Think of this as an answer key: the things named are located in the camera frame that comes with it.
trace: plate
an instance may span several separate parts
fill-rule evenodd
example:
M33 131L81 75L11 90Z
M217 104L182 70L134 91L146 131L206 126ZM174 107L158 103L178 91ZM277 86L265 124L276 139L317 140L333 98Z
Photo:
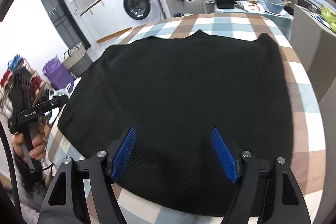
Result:
M270 12L270 11L267 9L266 5L264 6L264 8L265 8L265 11L266 11L266 12L268 12L268 13L270 13L270 14L273 14L273 15L277 15L277 16L284 16L284 15L286 15L286 11L285 11L285 10L282 10L280 14L277 14L277 13Z

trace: blue bowl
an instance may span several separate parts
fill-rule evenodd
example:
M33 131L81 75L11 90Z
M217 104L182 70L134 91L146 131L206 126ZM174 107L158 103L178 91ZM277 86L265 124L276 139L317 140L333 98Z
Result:
M284 9L284 4L279 4L283 2L283 0L263 0L267 9L275 14L280 14L281 11Z

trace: metal screw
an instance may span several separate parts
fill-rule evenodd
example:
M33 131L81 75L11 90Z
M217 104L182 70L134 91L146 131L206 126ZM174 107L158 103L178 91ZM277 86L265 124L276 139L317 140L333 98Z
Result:
M99 151L98 153L97 153L97 157L98 158L104 158L106 156L106 152L105 151Z
M63 163L65 163L65 164L69 164L70 162L71 162L71 158L70 157L66 157L63 160Z
M244 156L245 158L249 158L249 157L252 156L252 154L251 154L250 151L243 151L243 156Z
M286 161L285 161L285 159L283 158L283 157L279 157L278 158L278 163L280 163L280 164L284 164Z

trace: washing machine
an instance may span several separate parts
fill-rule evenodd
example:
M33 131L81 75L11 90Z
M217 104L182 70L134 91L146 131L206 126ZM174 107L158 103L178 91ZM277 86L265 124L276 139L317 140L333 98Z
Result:
M124 28L165 18L159 0L118 0L118 3L122 7L120 20L123 20Z

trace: washing machine door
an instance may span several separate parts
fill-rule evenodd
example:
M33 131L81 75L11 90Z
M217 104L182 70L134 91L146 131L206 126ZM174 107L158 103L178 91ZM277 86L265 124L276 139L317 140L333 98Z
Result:
M150 0L124 0L126 13L133 19L145 19L151 11Z

